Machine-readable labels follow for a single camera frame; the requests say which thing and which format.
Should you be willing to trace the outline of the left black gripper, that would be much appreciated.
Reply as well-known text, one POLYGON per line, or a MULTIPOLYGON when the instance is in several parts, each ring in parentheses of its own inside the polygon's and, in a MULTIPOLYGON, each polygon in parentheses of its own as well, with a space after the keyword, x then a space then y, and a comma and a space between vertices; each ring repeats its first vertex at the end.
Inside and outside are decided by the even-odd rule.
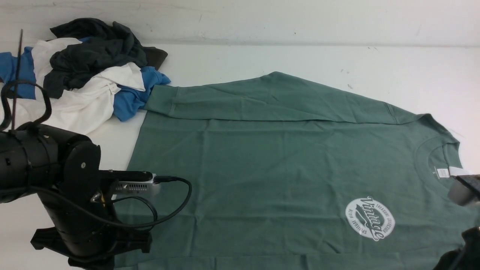
POLYGON ((112 270, 115 256, 134 250, 149 253, 150 232, 126 228, 119 222, 111 197, 116 180, 102 180, 93 193, 52 188, 37 194, 54 226, 38 229, 34 249, 49 249, 68 258, 70 266, 85 270, 112 270))

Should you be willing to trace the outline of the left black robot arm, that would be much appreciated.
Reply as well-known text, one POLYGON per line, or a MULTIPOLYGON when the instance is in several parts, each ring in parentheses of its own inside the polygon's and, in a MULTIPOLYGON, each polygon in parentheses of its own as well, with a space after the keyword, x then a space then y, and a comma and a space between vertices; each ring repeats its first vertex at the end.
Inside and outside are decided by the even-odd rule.
POLYGON ((121 223, 111 199, 119 181, 151 173, 101 170, 101 147, 89 137, 43 124, 1 132, 0 157, 1 203, 37 194, 54 224, 36 230, 34 249, 85 270, 112 270, 116 255, 151 250, 151 233, 121 223))

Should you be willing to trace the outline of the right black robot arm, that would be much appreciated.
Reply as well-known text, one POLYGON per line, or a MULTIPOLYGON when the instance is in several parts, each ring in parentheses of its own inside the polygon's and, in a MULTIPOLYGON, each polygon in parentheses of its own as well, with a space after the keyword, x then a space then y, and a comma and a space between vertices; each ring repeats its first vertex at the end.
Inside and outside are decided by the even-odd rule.
POLYGON ((434 270, 479 270, 480 228, 473 227, 462 233, 463 247, 444 253, 434 270))

